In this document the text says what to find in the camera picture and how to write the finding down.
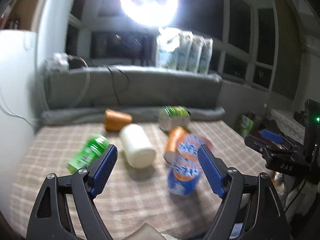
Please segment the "blue orange Arctic Ocean cup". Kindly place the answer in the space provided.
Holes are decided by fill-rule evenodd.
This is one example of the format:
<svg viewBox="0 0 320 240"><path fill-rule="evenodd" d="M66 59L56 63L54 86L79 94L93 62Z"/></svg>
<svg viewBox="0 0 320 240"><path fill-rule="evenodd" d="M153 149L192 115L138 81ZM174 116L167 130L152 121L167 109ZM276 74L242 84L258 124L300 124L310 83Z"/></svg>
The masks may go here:
<svg viewBox="0 0 320 240"><path fill-rule="evenodd" d="M185 196L196 190L202 174L202 167L197 157L198 149L206 145L214 149L212 143L201 135L185 133L176 142L176 155L168 174L170 193Z"/></svg>

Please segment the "green tea label cup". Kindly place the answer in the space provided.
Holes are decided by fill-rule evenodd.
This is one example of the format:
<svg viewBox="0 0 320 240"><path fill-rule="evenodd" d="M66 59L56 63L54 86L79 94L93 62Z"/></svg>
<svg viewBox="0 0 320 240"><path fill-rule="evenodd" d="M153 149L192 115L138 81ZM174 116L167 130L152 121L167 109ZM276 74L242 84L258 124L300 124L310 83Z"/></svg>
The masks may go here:
<svg viewBox="0 0 320 240"><path fill-rule="evenodd" d="M67 170L70 174L75 174L81 168L88 168L94 159L103 155L109 144L109 140L103 135L91 136L82 149L70 159Z"/></svg>

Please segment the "orange patterned paper cup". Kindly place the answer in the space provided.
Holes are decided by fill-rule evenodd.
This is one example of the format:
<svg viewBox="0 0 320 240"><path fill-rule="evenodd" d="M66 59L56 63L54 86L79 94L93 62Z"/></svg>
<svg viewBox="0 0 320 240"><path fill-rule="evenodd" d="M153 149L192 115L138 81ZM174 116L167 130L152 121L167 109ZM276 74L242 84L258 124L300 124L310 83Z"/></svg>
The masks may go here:
<svg viewBox="0 0 320 240"><path fill-rule="evenodd" d="M177 141L178 139L180 139L180 137L182 137L188 132L189 131L186 128L181 126L177 126L172 130L170 130L170 132L168 133L168 140L167 140L166 148L163 155L166 162L170 164L174 162L175 156L176 156Z"/></svg>

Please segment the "green white label cup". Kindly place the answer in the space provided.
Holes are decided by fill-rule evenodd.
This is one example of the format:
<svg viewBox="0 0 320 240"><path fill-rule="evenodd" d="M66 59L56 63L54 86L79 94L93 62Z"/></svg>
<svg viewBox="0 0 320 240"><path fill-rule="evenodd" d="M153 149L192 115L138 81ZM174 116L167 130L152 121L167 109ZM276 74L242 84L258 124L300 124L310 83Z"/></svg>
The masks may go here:
<svg viewBox="0 0 320 240"><path fill-rule="evenodd" d="M183 106L165 106L158 112L158 124L161 130L171 131L177 126L188 127L190 113Z"/></svg>

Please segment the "white paper cup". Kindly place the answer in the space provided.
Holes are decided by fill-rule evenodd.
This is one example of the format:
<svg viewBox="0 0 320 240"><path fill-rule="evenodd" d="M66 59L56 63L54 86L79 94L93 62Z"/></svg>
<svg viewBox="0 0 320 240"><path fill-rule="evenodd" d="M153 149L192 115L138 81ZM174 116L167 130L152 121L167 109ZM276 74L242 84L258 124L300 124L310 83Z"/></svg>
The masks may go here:
<svg viewBox="0 0 320 240"><path fill-rule="evenodd" d="M156 150L141 126L126 125L120 130L119 137L125 157L131 167L144 169L153 164Z"/></svg>

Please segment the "orange cup near blanket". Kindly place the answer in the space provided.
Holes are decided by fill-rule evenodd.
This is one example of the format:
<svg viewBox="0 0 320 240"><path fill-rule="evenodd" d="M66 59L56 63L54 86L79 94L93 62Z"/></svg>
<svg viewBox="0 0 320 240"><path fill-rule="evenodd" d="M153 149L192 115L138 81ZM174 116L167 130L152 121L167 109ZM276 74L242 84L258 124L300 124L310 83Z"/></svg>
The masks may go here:
<svg viewBox="0 0 320 240"><path fill-rule="evenodd" d="M126 113L107 109L105 111L104 128L106 131L119 132L132 123L132 116Z"/></svg>

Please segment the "lace covered side table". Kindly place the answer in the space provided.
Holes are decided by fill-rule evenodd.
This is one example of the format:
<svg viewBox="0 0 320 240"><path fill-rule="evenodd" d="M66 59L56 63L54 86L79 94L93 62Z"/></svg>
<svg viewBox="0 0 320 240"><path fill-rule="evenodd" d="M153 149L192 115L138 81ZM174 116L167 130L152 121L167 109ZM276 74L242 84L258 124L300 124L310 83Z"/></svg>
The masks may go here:
<svg viewBox="0 0 320 240"><path fill-rule="evenodd" d="M281 109L271 109L270 115L285 135L303 144L305 127L293 118L293 114L291 112Z"/></svg>

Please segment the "green carton box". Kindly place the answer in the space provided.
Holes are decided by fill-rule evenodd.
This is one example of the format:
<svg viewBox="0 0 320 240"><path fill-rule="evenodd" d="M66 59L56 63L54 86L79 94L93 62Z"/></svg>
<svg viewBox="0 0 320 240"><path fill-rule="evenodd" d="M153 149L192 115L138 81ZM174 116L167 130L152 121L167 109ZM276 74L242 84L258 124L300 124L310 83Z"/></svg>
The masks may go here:
<svg viewBox="0 0 320 240"><path fill-rule="evenodd" d="M242 137L247 137L254 125L254 121L245 115L241 115L236 125L235 131Z"/></svg>

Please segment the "plaid bed cover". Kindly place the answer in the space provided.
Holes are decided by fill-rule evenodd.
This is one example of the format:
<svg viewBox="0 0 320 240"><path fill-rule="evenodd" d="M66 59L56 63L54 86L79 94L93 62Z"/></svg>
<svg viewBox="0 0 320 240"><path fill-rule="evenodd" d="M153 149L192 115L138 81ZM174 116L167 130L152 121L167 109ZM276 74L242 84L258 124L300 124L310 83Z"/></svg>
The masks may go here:
<svg viewBox="0 0 320 240"><path fill-rule="evenodd" d="M100 124L46 126L23 158L10 196L10 225L25 236L36 196L47 174L68 174L67 163L86 141L102 134L118 149L118 160L95 205L114 239L123 239L148 223L161 233L188 239L204 233L212 222L220 198L213 194L202 176L196 191L187 196L169 193L169 164L163 153L167 135L156 123L142 128L156 149L153 165L146 170L132 168L123 154L117 133L104 130Z"/></svg>

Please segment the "refill pouch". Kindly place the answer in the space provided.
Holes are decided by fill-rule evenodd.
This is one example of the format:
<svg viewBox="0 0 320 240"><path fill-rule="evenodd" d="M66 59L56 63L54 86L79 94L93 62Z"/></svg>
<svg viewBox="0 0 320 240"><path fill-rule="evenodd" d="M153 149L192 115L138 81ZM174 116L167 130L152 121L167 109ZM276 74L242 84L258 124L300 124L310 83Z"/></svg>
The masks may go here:
<svg viewBox="0 0 320 240"><path fill-rule="evenodd" d="M159 28L159 35L156 37L155 65L157 68L177 68L180 33L180 29L177 28Z"/></svg>
<svg viewBox="0 0 320 240"><path fill-rule="evenodd" d="M193 33L191 31L182 31L179 34L179 38L180 46L178 49L177 70L186 70L193 41Z"/></svg>
<svg viewBox="0 0 320 240"><path fill-rule="evenodd" d="M204 45L202 47L198 73L200 74L208 74L210 62L212 58L212 51L213 51L213 39L212 38L205 38Z"/></svg>
<svg viewBox="0 0 320 240"><path fill-rule="evenodd" d="M192 73L197 73L203 45L204 45L204 38L199 35L194 35L192 44L191 44L190 53L189 53L187 71Z"/></svg>

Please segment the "grey sofa backrest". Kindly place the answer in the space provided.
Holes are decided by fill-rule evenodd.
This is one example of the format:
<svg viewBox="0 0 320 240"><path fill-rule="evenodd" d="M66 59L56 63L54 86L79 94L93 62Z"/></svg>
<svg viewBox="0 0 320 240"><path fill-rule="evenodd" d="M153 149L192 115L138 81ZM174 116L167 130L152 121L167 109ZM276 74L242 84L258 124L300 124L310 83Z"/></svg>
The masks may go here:
<svg viewBox="0 0 320 240"><path fill-rule="evenodd" d="M43 76L50 109L185 106L214 109L222 78L155 67L102 66Z"/></svg>

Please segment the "white power strip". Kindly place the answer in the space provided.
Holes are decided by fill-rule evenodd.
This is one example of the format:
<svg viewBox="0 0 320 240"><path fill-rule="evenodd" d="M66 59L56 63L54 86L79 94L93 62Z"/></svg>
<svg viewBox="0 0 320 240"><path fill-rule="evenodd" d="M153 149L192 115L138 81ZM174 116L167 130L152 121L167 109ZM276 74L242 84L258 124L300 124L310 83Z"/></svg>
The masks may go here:
<svg viewBox="0 0 320 240"><path fill-rule="evenodd" d="M69 56L66 53L54 53L53 61L54 61L54 69L57 69L61 72L66 72L69 70Z"/></svg>

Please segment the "round studio lamp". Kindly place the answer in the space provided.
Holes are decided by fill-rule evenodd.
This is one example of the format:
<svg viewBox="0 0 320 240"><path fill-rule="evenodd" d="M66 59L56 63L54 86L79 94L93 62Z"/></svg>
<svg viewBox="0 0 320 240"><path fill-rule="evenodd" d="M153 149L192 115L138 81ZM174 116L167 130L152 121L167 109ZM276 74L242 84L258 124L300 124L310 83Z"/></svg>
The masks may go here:
<svg viewBox="0 0 320 240"><path fill-rule="evenodd" d="M178 0L120 0L123 12L146 27L165 27L175 18Z"/></svg>

